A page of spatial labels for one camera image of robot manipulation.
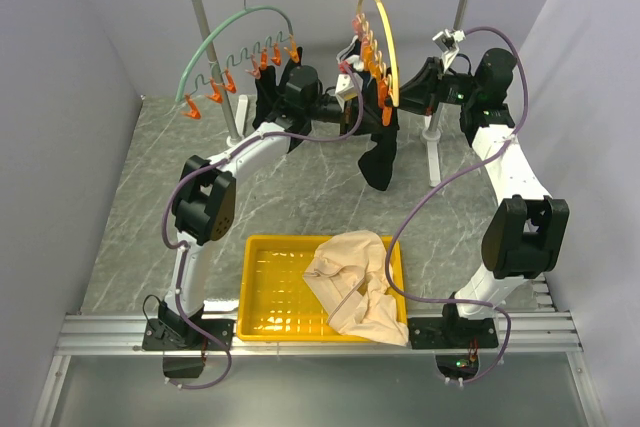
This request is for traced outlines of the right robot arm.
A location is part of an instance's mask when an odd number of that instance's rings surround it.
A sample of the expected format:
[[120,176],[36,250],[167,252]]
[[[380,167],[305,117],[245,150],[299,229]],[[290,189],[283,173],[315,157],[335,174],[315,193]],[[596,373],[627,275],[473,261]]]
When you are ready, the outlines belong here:
[[466,73],[446,71],[430,57],[400,89],[401,109],[426,115],[425,139],[436,136],[441,105],[459,106],[460,130],[483,161],[497,202],[481,241],[481,266],[469,282],[440,316],[409,319],[415,350],[496,347],[498,307],[517,287],[556,266],[569,206],[541,185],[517,141],[506,103],[516,67],[516,57],[501,48],[488,50]]

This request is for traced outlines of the yellow clip hanger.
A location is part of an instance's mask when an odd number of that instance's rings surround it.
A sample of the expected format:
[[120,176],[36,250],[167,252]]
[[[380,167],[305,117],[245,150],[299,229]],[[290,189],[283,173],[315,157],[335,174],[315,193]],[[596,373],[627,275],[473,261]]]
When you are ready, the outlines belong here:
[[365,1],[358,0],[354,19],[355,31],[365,45],[362,62],[372,76],[386,85],[390,106],[398,108],[400,103],[399,64],[389,15],[382,0],[371,0],[377,10],[381,27],[381,34],[377,35],[365,14],[363,7]]

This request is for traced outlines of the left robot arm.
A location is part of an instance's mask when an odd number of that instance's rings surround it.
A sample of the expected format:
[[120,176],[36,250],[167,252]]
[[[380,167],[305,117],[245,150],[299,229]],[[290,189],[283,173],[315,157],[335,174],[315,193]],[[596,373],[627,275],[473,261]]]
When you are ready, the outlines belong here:
[[204,340],[220,348],[226,346],[202,322],[204,282],[210,248],[234,222],[239,184],[301,143],[313,141],[315,121],[339,125],[340,140],[359,130],[366,107],[362,78],[351,69],[342,77],[343,85],[326,92],[311,66],[292,64],[280,75],[273,68],[267,69],[256,82],[252,133],[221,154],[193,156],[186,161],[162,217],[177,231],[176,241],[166,244],[175,250],[176,261],[157,320],[176,347],[189,349]]

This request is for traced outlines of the orange clothes peg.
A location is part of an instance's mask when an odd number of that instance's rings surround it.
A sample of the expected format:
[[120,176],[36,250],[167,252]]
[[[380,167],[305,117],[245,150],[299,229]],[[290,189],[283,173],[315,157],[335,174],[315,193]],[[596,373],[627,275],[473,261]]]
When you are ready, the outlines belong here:
[[393,104],[390,100],[390,81],[388,78],[379,79],[377,85],[377,104],[381,110],[381,123],[383,127],[391,124]]

